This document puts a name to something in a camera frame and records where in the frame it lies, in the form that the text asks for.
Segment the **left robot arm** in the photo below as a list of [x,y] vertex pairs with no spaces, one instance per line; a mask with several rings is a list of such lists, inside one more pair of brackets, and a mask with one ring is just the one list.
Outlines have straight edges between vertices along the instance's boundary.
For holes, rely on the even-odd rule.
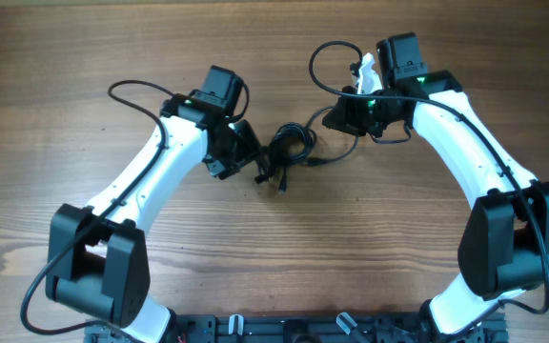
[[242,114],[247,95],[233,71],[210,67],[198,90],[171,93],[156,127],[132,162],[85,206],[62,205],[51,220],[48,263],[38,278],[46,297],[138,342],[180,342],[173,310],[149,295],[146,237],[166,202],[196,165],[224,180],[262,161],[259,142]]

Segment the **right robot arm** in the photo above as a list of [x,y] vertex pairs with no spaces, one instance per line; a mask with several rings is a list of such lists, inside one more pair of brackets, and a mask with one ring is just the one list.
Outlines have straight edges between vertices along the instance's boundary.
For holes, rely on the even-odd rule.
[[457,248],[458,275],[412,316],[377,318],[377,339],[491,342],[498,310],[543,290],[549,311],[549,181],[519,164],[480,122],[447,70],[430,71],[418,40],[403,33],[361,53],[353,84],[337,92],[324,125],[381,143],[396,122],[425,139],[455,177],[471,213]]

